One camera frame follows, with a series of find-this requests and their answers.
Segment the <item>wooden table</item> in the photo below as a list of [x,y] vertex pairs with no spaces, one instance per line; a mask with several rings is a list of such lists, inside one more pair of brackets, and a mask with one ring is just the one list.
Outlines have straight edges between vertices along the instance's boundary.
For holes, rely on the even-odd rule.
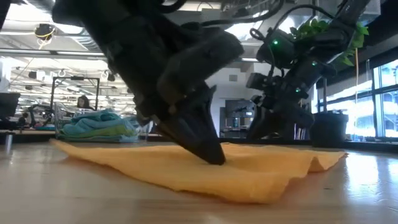
[[55,131],[37,131],[34,129],[25,129],[25,130],[13,130],[13,131],[8,131],[8,130],[0,130],[0,133],[10,133],[13,132],[15,134],[55,134]]
[[50,144],[16,144],[0,158],[1,224],[398,223],[398,156],[388,154],[352,152],[329,172],[291,184],[273,205],[173,192]]

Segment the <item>yellow towel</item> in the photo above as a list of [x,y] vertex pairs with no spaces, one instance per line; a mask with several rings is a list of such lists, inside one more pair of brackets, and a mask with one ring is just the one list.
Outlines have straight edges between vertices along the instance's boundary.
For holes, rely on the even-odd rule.
[[113,167],[138,180],[241,203],[275,202],[289,180],[327,170],[345,154],[223,144],[227,163],[211,166],[179,146],[104,149],[52,143],[69,156]]

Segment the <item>black robotic arm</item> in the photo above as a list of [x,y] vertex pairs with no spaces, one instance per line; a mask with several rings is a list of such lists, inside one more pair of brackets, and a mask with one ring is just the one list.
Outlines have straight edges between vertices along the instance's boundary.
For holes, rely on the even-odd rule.
[[[235,36],[208,26],[267,19],[282,8],[284,0],[279,0],[262,16],[233,21],[191,22],[178,26],[163,15],[176,11],[185,1],[177,0],[172,6],[163,6],[161,0],[57,0],[53,20],[82,26],[90,33],[108,58],[109,68],[120,74],[133,92],[141,125],[153,120],[157,132],[163,136],[208,163],[221,165],[225,157],[210,115],[216,88],[208,87],[205,80],[236,60],[243,48]],[[307,97],[306,91],[320,78],[323,67],[349,44],[353,33],[351,25],[358,20],[367,2],[369,0],[350,0],[332,22],[330,31],[335,30],[343,36],[344,44],[339,49],[328,49],[324,54],[323,49],[314,47],[305,54],[288,55],[296,61],[289,64],[292,68],[284,78],[270,75],[262,83],[253,77],[248,87],[260,85],[264,91],[264,96],[254,99],[257,108],[283,117],[299,99]],[[268,49],[272,38],[280,37],[278,34],[276,30],[270,32],[263,48]],[[294,47],[294,40],[289,42]],[[257,58],[267,61],[262,49]],[[272,61],[277,60],[280,55],[275,55]],[[261,116],[257,112],[251,127],[253,133],[267,126],[265,120],[258,120]]]
[[[257,53],[260,62],[272,64],[268,76],[251,74],[247,87],[263,91],[262,96],[253,96],[255,118],[249,128],[248,138],[259,139],[270,133],[290,134],[291,124],[309,128],[313,116],[299,105],[308,98],[307,92],[322,77],[336,74],[331,63],[350,45],[356,32],[356,24],[370,0],[347,0],[339,13],[332,16],[323,9],[301,5],[289,10],[268,35],[263,37],[257,30],[251,34],[264,41]],[[321,34],[296,41],[290,35],[277,29],[279,24],[293,10],[309,7],[326,14],[332,19],[328,29]],[[288,68],[284,77],[272,76],[273,69]]]

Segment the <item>cable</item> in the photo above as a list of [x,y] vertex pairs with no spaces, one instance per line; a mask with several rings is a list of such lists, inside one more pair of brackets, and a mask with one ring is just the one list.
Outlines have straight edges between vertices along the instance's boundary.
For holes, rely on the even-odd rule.
[[338,7],[338,10],[337,10],[337,13],[336,13],[336,15],[338,15],[340,12],[341,12],[341,10],[343,10],[343,8],[346,6],[346,4],[348,3],[348,0],[343,0],[337,7]]
[[51,30],[51,32],[49,32],[48,34],[44,34],[44,35],[37,35],[37,34],[35,34],[35,36],[38,37],[38,38],[40,38],[40,37],[48,37],[48,36],[52,35],[54,32],[55,32],[55,28],[53,28],[53,29]]
[[285,3],[285,0],[279,0],[278,5],[265,13],[264,15],[257,16],[254,18],[239,18],[239,19],[218,19],[214,21],[206,21],[202,22],[202,26],[213,26],[213,25],[222,25],[222,24],[238,24],[238,23],[252,23],[252,22],[258,22],[258,21],[264,21],[266,19],[269,19],[270,17],[276,15],[279,10],[282,9],[283,5]]
[[206,4],[209,5],[212,9],[214,9],[213,6],[212,6],[208,1],[201,1],[201,2],[199,3],[198,7],[197,7],[197,11],[199,11],[199,7],[200,7],[203,3],[206,3]]
[[34,59],[35,59],[35,58],[32,58],[32,59],[28,62],[28,64],[25,66],[25,68],[22,69],[22,71],[17,75],[17,77],[15,77],[15,79],[13,79],[13,81],[10,82],[9,85],[11,85],[12,83],[14,83],[14,81],[17,80],[17,79],[22,75],[22,73],[24,73],[24,71],[27,69],[27,67],[30,65],[30,63],[31,63]]
[[[249,33],[254,39],[261,40],[261,41],[264,42],[264,44],[268,44],[267,40],[266,40],[266,37],[264,37],[264,35],[259,30],[255,29],[255,28],[252,28],[252,29],[250,29]],[[267,45],[267,48],[268,48],[268,50],[270,52],[271,59],[272,59],[271,69],[269,70],[269,73],[268,73],[268,77],[270,78],[270,77],[272,77],[274,75],[276,62],[275,62],[274,53],[272,52],[271,47],[269,45]]]
[[164,14],[175,12],[175,11],[179,10],[186,2],[187,2],[187,0],[177,0],[174,4],[169,5],[169,6],[160,4],[159,11]]
[[45,38],[45,40],[42,39],[37,39],[37,43],[39,45],[39,50],[41,50],[44,46],[51,44],[52,39],[47,40],[48,37]]

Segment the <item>folded towel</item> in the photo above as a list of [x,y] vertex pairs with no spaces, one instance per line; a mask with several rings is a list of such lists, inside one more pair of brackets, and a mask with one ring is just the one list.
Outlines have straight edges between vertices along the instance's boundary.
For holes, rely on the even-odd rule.
[[85,133],[78,133],[78,134],[71,134],[71,132],[69,133],[65,132],[64,128],[61,130],[60,135],[68,138],[92,138],[95,136],[119,136],[119,135],[135,136],[137,135],[137,132],[134,128],[130,128],[126,124],[120,124],[108,128],[95,129],[92,131],[87,131]]
[[139,142],[139,136],[94,136],[90,138],[71,138],[69,136],[61,136],[62,140],[70,141],[70,142],[103,142],[103,143],[134,143]]
[[114,120],[109,120],[109,121],[96,121],[92,120],[89,118],[82,118],[80,119],[77,123],[75,124],[66,124],[63,126],[61,133],[68,135],[68,136],[76,136],[76,135],[81,135],[81,134],[88,134],[89,136],[92,136],[89,133],[93,133],[94,130],[99,130],[99,129],[106,129],[105,131],[99,131],[99,135],[115,135],[115,134],[124,134],[120,132],[114,132],[112,127],[115,126],[125,126],[124,129],[133,131],[136,129],[136,127],[128,120],[128,119],[114,119]]
[[116,113],[113,113],[111,110],[103,110],[99,112],[81,114],[76,118],[73,118],[72,123],[77,123],[83,118],[91,119],[93,121],[111,121],[115,119],[120,119],[120,116]]
[[69,156],[113,167],[144,182],[242,203],[275,202],[291,179],[325,171],[345,154],[223,144],[227,163],[212,166],[179,146],[88,149],[52,143]]

